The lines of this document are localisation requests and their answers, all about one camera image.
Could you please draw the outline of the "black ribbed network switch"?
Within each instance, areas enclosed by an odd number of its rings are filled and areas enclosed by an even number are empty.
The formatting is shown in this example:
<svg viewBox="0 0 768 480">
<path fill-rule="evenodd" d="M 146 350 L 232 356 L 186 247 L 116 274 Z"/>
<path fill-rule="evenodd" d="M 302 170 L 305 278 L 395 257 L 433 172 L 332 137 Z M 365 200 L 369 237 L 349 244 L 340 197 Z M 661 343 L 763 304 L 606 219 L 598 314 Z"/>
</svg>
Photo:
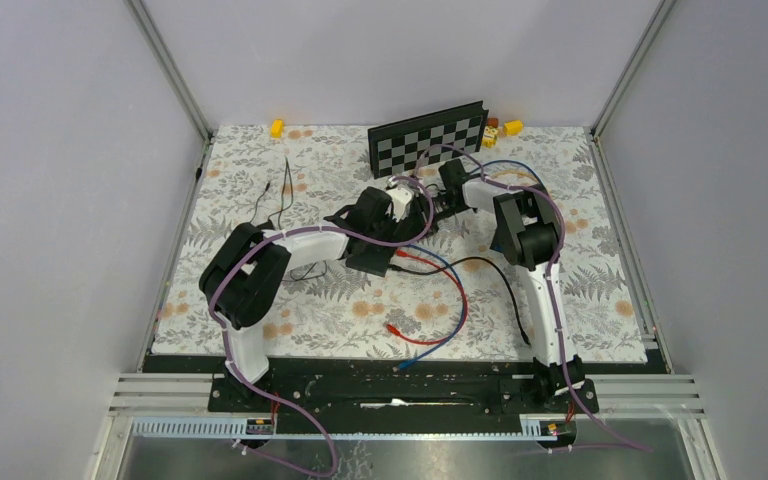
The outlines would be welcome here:
<svg viewBox="0 0 768 480">
<path fill-rule="evenodd" d="M 500 231 L 498 229 L 496 229 L 494 231 L 494 235 L 492 237 L 491 244 L 490 244 L 490 249 L 492 251 L 495 251 L 495 252 L 498 252 L 498 253 L 501 253 L 501 254 L 504 253 L 504 247 L 503 247 L 503 244 L 502 244 L 502 237 L 501 237 L 501 233 L 500 233 Z"/>
</svg>

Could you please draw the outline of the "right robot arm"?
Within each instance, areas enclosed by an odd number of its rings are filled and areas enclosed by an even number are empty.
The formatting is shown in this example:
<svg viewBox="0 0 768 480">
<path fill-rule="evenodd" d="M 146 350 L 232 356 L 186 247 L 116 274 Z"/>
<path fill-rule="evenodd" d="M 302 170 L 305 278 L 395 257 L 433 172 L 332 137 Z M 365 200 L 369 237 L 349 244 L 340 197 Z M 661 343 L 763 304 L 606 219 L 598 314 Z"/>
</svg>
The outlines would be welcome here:
<svg viewBox="0 0 768 480">
<path fill-rule="evenodd" d="M 572 361 L 575 353 L 563 336 L 566 319 L 559 293 L 561 221 L 546 188 L 540 183 L 505 186 L 469 174 L 459 160 L 443 164 L 439 175 L 443 191 L 435 198 L 435 216 L 443 219 L 466 210 L 493 214 L 491 246 L 509 264 L 526 271 L 525 294 L 534 329 L 529 339 L 536 361 L 545 367 Z"/>
</svg>

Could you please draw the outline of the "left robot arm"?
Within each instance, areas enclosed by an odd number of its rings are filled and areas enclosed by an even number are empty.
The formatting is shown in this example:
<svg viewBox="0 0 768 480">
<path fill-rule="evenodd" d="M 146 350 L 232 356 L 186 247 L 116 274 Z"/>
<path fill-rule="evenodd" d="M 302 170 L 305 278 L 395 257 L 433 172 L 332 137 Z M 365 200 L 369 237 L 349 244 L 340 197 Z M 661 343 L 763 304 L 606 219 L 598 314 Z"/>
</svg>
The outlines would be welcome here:
<svg viewBox="0 0 768 480">
<path fill-rule="evenodd" d="M 269 401 L 261 322 L 289 271 L 341 261 L 383 277 L 396 249 L 421 239 L 433 223 L 431 196 L 406 187 L 368 187 L 354 203 L 315 225 L 290 230 L 238 225 L 199 280 L 208 313 L 222 330 L 227 369 L 236 379 L 232 398 L 248 411 Z"/>
</svg>

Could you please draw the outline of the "small toy figure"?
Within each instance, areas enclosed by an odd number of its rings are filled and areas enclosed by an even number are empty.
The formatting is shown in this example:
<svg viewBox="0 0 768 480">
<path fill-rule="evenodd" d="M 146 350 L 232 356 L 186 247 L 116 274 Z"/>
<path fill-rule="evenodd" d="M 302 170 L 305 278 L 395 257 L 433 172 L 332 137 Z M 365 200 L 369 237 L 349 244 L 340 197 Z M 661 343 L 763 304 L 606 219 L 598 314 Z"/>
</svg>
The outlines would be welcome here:
<svg viewBox="0 0 768 480">
<path fill-rule="evenodd" d="M 492 148 L 498 140 L 499 136 L 499 119 L 495 117 L 489 117 L 486 121 L 481 143 L 484 148 Z"/>
</svg>

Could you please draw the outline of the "checkerboard calibration board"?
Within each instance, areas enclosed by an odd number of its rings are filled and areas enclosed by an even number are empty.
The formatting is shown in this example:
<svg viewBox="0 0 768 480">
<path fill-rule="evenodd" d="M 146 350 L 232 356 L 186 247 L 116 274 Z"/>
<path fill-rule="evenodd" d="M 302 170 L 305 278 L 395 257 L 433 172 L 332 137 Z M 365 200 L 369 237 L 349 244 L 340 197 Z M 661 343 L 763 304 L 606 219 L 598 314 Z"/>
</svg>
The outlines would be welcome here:
<svg viewBox="0 0 768 480">
<path fill-rule="evenodd" d="M 372 127 L 367 131 L 369 165 L 375 179 L 473 154 L 481 149 L 489 111 L 481 101 Z"/>
</svg>

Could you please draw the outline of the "yellow block right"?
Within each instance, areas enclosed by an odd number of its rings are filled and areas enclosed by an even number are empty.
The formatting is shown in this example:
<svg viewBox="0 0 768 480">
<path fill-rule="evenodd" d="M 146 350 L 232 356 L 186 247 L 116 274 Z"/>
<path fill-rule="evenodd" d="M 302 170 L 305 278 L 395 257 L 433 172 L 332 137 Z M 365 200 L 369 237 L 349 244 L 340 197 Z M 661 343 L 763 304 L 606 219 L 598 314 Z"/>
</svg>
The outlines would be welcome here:
<svg viewBox="0 0 768 480">
<path fill-rule="evenodd" d="M 524 129 L 524 124 L 521 120 L 513 120 L 513 121 L 505 122 L 502 125 L 502 131 L 506 136 L 516 136 L 519 133 L 521 133 L 523 129 Z"/>
</svg>

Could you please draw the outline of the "yellow block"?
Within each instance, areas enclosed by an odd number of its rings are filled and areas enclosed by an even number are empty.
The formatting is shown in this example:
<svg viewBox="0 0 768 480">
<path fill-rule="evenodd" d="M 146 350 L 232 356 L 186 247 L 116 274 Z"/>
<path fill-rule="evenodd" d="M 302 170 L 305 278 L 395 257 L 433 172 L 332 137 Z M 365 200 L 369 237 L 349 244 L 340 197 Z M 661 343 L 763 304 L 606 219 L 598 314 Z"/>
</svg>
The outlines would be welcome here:
<svg viewBox="0 0 768 480">
<path fill-rule="evenodd" d="M 524 124 L 521 120 L 513 120 L 513 121 L 505 122 L 502 125 L 502 131 L 506 136 L 516 136 L 519 133 L 521 133 L 523 129 L 524 129 Z"/>
<path fill-rule="evenodd" d="M 284 135 L 285 122 L 283 119 L 275 119 L 269 130 L 271 138 L 280 139 Z"/>
</svg>

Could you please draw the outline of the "floral patterned table mat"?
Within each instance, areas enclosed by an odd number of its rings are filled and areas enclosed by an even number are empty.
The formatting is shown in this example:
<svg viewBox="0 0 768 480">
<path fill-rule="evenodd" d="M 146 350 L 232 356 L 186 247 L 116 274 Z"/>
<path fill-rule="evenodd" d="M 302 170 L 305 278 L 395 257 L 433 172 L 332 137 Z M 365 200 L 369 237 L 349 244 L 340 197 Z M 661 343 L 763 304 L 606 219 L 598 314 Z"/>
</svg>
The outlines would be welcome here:
<svg viewBox="0 0 768 480">
<path fill-rule="evenodd" d="M 559 290 L 567 334 L 588 363 L 642 363 L 646 349 L 589 142 L 581 127 L 528 128 L 478 160 L 492 179 L 540 179 L 560 206 L 567 232 Z M 158 355 L 219 355 L 219 326 L 199 278 L 240 223 L 310 225 L 353 203 L 374 180 L 363 126 L 292 126 L 280 139 L 265 126 L 222 126 L 202 175 L 187 238 L 152 345 Z M 456 265 L 463 288 L 428 276 L 416 259 L 385 277 L 338 262 L 302 267 L 283 282 L 264 317 L 274 357 L 404 359 L 444 339 L 436 360 L 523 360 L 534 332 L 526 275 L 490 249 L 495 219 L 463 212 L 423 240 Z"/>
</svg>

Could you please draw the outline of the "yellow block left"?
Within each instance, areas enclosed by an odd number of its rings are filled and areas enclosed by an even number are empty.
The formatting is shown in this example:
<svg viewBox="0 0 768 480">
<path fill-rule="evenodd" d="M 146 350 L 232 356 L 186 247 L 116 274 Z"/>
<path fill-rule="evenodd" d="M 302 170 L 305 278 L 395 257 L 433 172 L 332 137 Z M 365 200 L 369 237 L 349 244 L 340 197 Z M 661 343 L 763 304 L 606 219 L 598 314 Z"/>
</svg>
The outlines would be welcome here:
<svg viewBox="0 0 768 480">
<path fill-rule="evenodd" d="M 280 139 L 284 135 L 285 122 L 283 119 L 275 119 L 269 130 L 271 138 Z"/>
</svg>

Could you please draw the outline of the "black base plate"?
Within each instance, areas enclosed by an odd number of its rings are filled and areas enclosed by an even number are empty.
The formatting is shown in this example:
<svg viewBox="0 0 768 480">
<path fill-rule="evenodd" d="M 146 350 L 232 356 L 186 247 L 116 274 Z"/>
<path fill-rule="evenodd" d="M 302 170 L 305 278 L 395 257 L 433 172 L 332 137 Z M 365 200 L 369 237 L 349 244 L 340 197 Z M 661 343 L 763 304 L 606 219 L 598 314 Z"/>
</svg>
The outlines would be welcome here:
<svg viewBox="0 0 768 480">
<path fill-rule="evenodd" d="M 598 373 L 642 373 L 642 366 L 611 364 L 570 368 L 586 384 L 570 396 L 560 372 L 550 378 L 562 393 L 552 394 L 531 362 L 416 363 L 404 370 L 385 361 L 276 359 L 257 387 L 262 397 L 214 367 L 207 379 L 150 378 L 141 396 L 205 393 L 207 409 L 219 413 L 265 414 L 259 433 L 331 434 L 509 433 L 522 414 L 546 414 L 563 422 L 599 410 L 591 381 Z"/>
</svg>

